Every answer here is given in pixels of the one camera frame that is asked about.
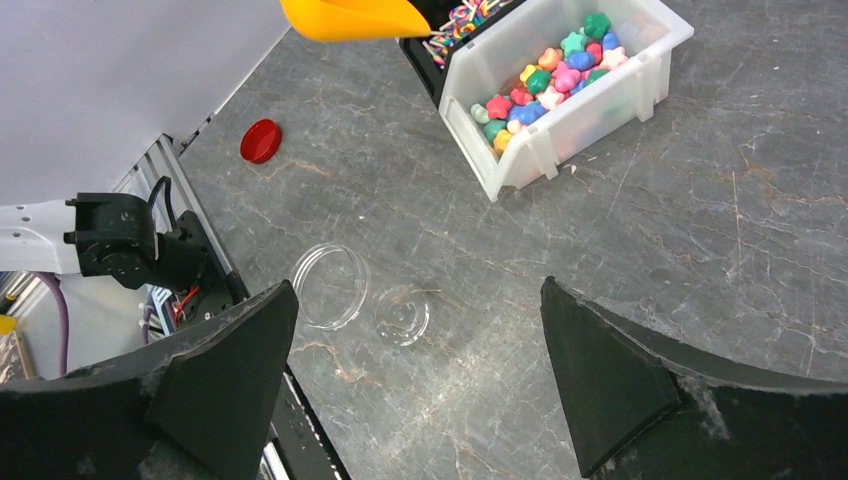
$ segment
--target white plastic bin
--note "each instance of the white plastic bin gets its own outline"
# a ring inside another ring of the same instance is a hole
[[[630,59],[513,136],[498,159],[469,110],[558,46],[590,13],[602,12]],[[486,195],[522,188],[633,117],[645,121],[668,96],[671,49],[694,30],[658,0],[527,0],[453,54],[439,102]]]

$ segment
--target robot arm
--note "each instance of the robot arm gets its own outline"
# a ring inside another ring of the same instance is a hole
[[[212,260],[178,227],[158,233],[148,203],[125,193],[0,207],[0,271],[111,275],[121,285],[185,291]]]

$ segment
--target pink toy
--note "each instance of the pink toy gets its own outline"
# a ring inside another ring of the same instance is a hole
[[[512,91],[509,92],[509,98],[511,98],[516,105],[527,105],[533,101],[533,95],[523,86],[513,88]]]
[[[580,80],[582,80],[582,75],[579,70],[566,69],[557,75],[556,80],[554,80],[554,88],[558,92],[565,93],[577,86]]]
[[[571,70],[570,68],[568,68],[568,65],[566,65],[565,62],[560,61],[557,63],[557,67],[554,69],[554,71],[551,72],[551,76],[556,78],[562,75],[563,73],[567,72],[568,70]]]
[[[599,43],[592,42],[586,46],[586,51],[595,56],[595,65],[601,63],[603,57],[603,52],[601,51],[601,45]]]
[[[510,108],[512,108],[512,102],[500,95],[495,95],[495,98],[486,103],[486,112],[492,120],[505,119]]]
[[[598,67],[603,70],[614,70],[626,61],[627,55],[624,54],[624,47],[618,47],[604,52],[604,59],[601,60]]]

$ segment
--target colorful toy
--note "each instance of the colorful toy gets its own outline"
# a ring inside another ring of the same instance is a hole
[[[545,89],[543,93],[540,93],[536,96],[536,100],[539,101],[539,104],[545,107],[545,110],[553,110],[559,104],[565,101],[565,95],[558,92],[553,85],[549,86]]]
[[[566,58],[565,63],[569,68],[582,72],[595,66],[595,56],[589,52],[572,53]]]
[[[583,20],[583,31],[597,41],[604,38],[611,26],[609,18],[603,13],[591,13]]]
[[[504,119],[512,108],[512,102],[500,95],[495,95],[494,98],[486,103],[486,111],[491,119]]]
[[[589,85],[595,83],[595,80],[603,77],[604,75],[606,75],[608,73],[609,73],[609,70],[594,70],[594,71],[592,71],[591,73],[589,73],[589,76],[583,82],[583,86],[588,87]]]
[[[525,106],[517,106],[512,107],[509,111],[509,116],[507,120],[518,120],[522,125],[527,126],[535,122],[542,115],[548,113],[545,110],[545,107],[539,104],[539,102],[531,102]]]
[[[546,72],[552,72],[560,61],[562,61],[562,54],[556,49],[547,48],[545,53],[539,57],[539,66]]]
[[[627,61],[627,55],[624,54],[624,47],[617,47],[604,52],[604,59],[598,65],[604,70],[615,70],[622,63]]]
[[[516,105],[527,105],[533,101],[533,94],[528,92],[527,89],[521,85],[512,89],[509,93],[509,98],[511,98],[512,102]]]
[[[492,121],[492,119],[489,118],[489,112],[486,111],[486,107],[479,103],[471,105],[471,117],[474,118],[475,122],[481,125],[485,125]]]
[[[618,48],[619,45],[620,44],[618,43],[618,35],[613,32],[607,33],[606,35],[604,35],[604,39],[601,40],[601,46],[603,47],[604,51],[615,50],[616,48]]]
[[[530,78],[530,75],[536,72],[539,68],[536,65],[527,65],[524,67],[524,71],[518,74],[518,78],[521,79],[521,83],[527,85],[527,79]]]
[[[491,122],[487,123],[486,126],[483,127],[483,134],[486,135],[486,140],[488,140],[489,143],[492,143],[495,141],[495,136],[498,134],[498,132],[505,128],[505,121],[492,120]]]
[[[559,45],[562,47],[562,51],[565,52],[565,56],[568,57],[572,53],[583,52],[586,50],[586,43],[589,41],[589,38],[582,33],[571,32],[567,37],[563,38]]]
[[[595,65],[601,63],[601,60],[604,58],[603,50],[601,50],[601,44],[592,42],[589,45],[586,45],[586,53],[591,53],[592,56],[595,57]]]
[[[506,131],[501,130],[498,132],[498,135],[495,137],[494,147],[495,153],[498,155],[503,155],[504,150],[506,150],[507,145],[509,145],[509,141],[512,139],[512,135]]]
[[[527,78],[527,91],[536,95],[542,93],[551,83],[551,74],[544,70],[536,70]]]
[[[581,79],[580,70],[574,70],[568,67],[565,67],[563,69],[557,67],[557,70],[554,72],[554,75],[554,88],[556,88],[561,93],[571,91],[571,89],[574,88],[574,86],[577,85],[577,83]]]

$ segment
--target black cable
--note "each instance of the black cable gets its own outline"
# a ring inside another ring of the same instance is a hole
[[[147,205],[152,209],[156,205],[156,197],[162,187],[165,187],[165,210],[168,212],[168,221],[171,222],[171,230],[177,229],[177,216],[174,215],[174,206],[171,205],[171,177],[160,177],[153,185],[153,190],[150,191],[150,196],[147,197]]]

